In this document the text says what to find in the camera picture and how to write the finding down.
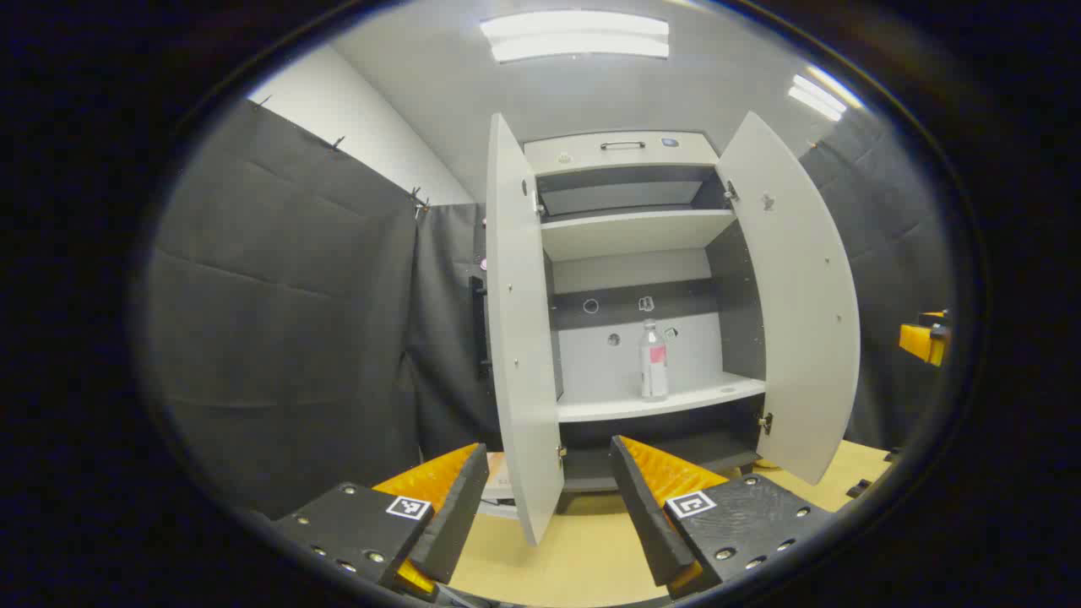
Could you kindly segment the grey cabinet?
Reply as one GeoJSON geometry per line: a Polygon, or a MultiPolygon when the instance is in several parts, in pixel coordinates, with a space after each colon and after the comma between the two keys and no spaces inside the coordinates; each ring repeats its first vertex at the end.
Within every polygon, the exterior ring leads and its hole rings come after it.
{"type": "Polygon", "coordinates": [[[723,251],[742,244],[710,138],[622,131],[522,145],[540,198],[564,492],[613,491],[608,446],[625,434],[710,470],[747,472],[763,366],[723,330],[723,251]],[[669,393],[640,393],[646,319],[667,344],[669,393]]]}

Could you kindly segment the black backdrop cloth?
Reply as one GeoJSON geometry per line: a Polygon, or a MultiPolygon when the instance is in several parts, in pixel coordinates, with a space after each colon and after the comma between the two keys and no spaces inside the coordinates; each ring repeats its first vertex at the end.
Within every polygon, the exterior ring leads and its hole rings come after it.
{"type": "MultiPolygon", "coordinates": [[[[855,411],[907,366],[900,323],[957,300],[939,191],[892,128],[857,114],[797,155],[833,215],[860,308],[855,411]]],[[[723,251],[723,330],[764,331],[744,234],[723,251]]],[[[187,158],[139,281],[155,404],[217,490],[277,518],[471,442],[503,453],[492,369],[475,369],[481,204],[413,193],[241,100],[187,158]]]]}

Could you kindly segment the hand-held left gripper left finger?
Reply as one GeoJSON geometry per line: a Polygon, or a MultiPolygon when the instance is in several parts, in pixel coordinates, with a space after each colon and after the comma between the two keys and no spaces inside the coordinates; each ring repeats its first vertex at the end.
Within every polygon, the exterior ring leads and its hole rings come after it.
{"type": "Polygon", "coordinates": [[[324,571],[424,603],[449,589],[489,478],[471,442],[364,487],[343,481],[273,521],[273,534],[324,571]]]}

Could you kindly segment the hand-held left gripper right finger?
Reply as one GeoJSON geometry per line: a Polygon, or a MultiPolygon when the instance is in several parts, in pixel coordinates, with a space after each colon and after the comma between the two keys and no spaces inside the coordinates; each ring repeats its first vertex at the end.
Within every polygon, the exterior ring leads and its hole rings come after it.
{"type": "Polygon", "coordinates": [[[629,437],[611,438],[610,466],[654,584],[673,600],[735,589],[835,523],[760,474],[730,478],[629,437]]]}

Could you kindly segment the clear bottle with pink label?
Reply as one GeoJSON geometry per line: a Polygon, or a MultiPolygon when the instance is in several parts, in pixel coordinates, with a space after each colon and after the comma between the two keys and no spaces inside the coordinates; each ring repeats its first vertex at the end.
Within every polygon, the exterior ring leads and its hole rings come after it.
{"type": "Polygon", "coordinates": [[[660,401],[669,393],[667,371],[667,344],[655,319],[646,319],[644,334],[638,344],[640,361],[640,393],[646,401],[660,401]]]}

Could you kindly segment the grey cabinet door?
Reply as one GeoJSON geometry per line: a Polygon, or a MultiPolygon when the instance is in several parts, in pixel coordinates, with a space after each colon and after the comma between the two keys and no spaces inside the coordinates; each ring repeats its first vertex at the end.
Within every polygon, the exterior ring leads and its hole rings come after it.
{"type": "Polygon", "coordinates": [[[764,331],[764,414],[757,453],[810,485],[835,461],[860,376],[855,281],[814,181],[756,113],[715,166],[734,188],[764,331]]]}
{"type": "Polygon", "coordinates": [[[502,114],[489,130],[486,299],[492,376],[516,512],[537,546],[563,492],[551,308],[535,172],[502,114]]]}

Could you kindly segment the large ceiling light panel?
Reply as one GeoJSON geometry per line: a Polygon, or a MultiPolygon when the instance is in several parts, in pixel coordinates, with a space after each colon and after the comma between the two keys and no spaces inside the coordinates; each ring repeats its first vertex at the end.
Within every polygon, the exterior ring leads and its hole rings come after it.
{"type": "Polygon", "coordinates": [[[582,54],[666,60],[671,27],[664,19],[599,10],[545,10],[483,19],[495,61],[582,54]]]}

